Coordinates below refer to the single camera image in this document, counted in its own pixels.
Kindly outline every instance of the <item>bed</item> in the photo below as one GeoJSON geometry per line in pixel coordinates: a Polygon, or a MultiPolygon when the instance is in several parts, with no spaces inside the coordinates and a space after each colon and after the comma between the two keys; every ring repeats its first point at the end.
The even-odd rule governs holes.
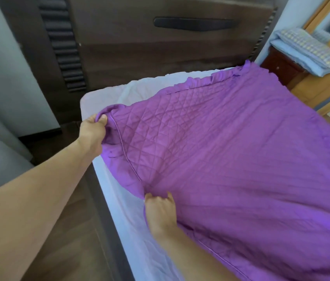
{"type": "MultiPolygon", "coordinates": [[[[82,119],[108,105],[130,105],[153,96],[162,88],[182,83],[188,77],[202,78],[216,71],[178,72],[89,92],[80,101],[82,119]]],[[[152,238],[143,216],[144,202],[119,185],[100,156],[93,160],[93,167],[134,280],[183,280],[172,261],[152,238]]],[[[125,257],[115,256],[113,259],[109,261],[116,262],[125,257]]]]}

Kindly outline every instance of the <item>forearm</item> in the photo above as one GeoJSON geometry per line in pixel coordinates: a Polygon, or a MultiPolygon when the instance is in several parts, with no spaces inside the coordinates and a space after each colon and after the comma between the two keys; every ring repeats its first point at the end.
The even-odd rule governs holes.
{"type": "Polygon", "coordinates": [[[20,280],[93,156],[79,141],[0,188],[0,280],[20,280]]]}
{"type": "Polygon", "coordinates": [[[239,281],[212,255],[196,245],[181,229],[156,237],[186,281],[239,281]]]}

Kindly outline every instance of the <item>hand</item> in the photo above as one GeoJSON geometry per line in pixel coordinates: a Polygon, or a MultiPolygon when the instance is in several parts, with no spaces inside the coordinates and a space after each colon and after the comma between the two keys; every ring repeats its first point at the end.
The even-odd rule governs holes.
{"type": "Polygon", "coordinates": [[[105,125],[108,118],[103,114],[98,122],[95,122],[96,114],[88,117],[82,122],[79,130],[78,141],[86,151],[93,156],[99,156],[102,153],[101,142],[105,137],[105,125]]]}
{"type": "Polygon", "coordinates": [[[159,240],[178,229],[177,212],[172,194],[167,198],[153,197],[151,193],[145,195],[145,214],[149,230],[153,237],[159,240]]]}

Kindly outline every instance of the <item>purple quilt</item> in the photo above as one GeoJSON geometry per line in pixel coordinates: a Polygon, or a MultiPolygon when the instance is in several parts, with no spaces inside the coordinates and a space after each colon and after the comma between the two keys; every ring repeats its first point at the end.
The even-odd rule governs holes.
{"type": "Polygon", "coordinates": [[[102,113],[113,176],[170,191],[179,226],[241,280],[330,280],[330,126],[274,74],[246,62],[102,113]]]}

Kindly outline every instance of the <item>wooden cabinet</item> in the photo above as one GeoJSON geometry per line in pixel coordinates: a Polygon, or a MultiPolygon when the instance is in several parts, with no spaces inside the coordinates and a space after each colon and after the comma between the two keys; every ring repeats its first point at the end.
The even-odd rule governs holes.
{"type": "Polygon", "coordinates": [[[289,90],[300,83],[309,74],[301,66],[272,46],[269,49],[269,55],[261,64],[261,67],[277,75],[280,83],[289,90]]]}

